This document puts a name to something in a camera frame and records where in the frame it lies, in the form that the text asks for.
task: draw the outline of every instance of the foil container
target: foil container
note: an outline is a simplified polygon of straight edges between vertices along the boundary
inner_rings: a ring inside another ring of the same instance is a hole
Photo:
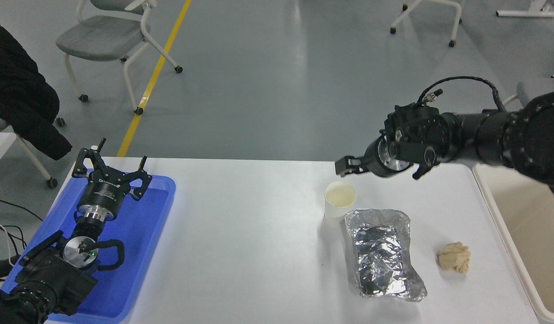
[[[394,296],[419,302],[427,296],[409,258],[409,217],[393,209],[358,209],[345,215],[362,297]]]

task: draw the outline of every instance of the white paper cup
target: white paper cup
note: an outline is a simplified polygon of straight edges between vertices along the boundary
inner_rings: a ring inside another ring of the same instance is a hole
[[[351,211],[351,205],[357,199],[357,191],[347,182],[329,183],[325,190],[325,218],[340,222]]]

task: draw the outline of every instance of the blue tray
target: blue tray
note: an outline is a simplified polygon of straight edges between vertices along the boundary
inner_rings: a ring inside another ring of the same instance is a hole
[[[24,253],[57,230],[62,230],[65,237],[71,235],[75,227],[73,212],[77,208],[77,202],[86,184],[87,179],[84,178],[69,179],[57,203],[36,231]],[[132,187],[140,185],[140,180],[131,183]],[[161,229],[167,219],[175,188],[171,178],[155,175],[143,199],[134,201],[129,195],[125,197],[117,218],[106,223],[99,237],[99,240],[121,240],[125,245],[125,262],[116,270],[96,271],[93,274],[99,282],[79,306],[75,315],[51,314],[50,320],[114,324],[128,315],[139,293]],[[113,264],[117,260],[116,250],[114,248],[100,250],[98,258],[101,264]],[[15,277],[21,268],[18,264],[15,265],[3,283],[3,291],[9,293],[17,285]]]

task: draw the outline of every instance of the black jacket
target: black jacket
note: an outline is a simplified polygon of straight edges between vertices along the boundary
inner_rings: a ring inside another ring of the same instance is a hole
[[[0,118],[36,149],[59,160],[72,146],[52,125],[59,97],[33,61],[0,25]]]

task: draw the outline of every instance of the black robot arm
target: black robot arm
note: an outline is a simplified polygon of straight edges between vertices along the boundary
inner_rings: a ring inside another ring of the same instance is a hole
[[[381,136],[363,156],[338,160],[336,173],[388,178],[418,164],[413,178],[419,179],[440,163],[481,162],[514,168],[554,186],[554,92],[517,112],[496,105],[472,114],[440,113],[427,100],[395,106]]]
[[[73,177],[87,178],[88,183],[77,203],[73,233],[65,238],[58,230],[23,256],[19,261],[23,268],[15,277],[18,285],[10,293],[0,290],[0,324],[41,324],[53,312],[73,315],[97,283],[92,274],[114,270],[124,262],[120,240],[98,242],[98,238],[105,223],[117,217],[125,195],[138,201],[152,177],[143,170],[146,156],[139,170],[129,174],[106,166],[99,153],[103,144],[104,138],[96,149],[81,149],[75,162]],[[85,158],[93,164],[89,174]],[[136,179],[141,179],[141,187],[131,189]],[[101,265],[98,250],[110,247],[117,248],[117,262]]]

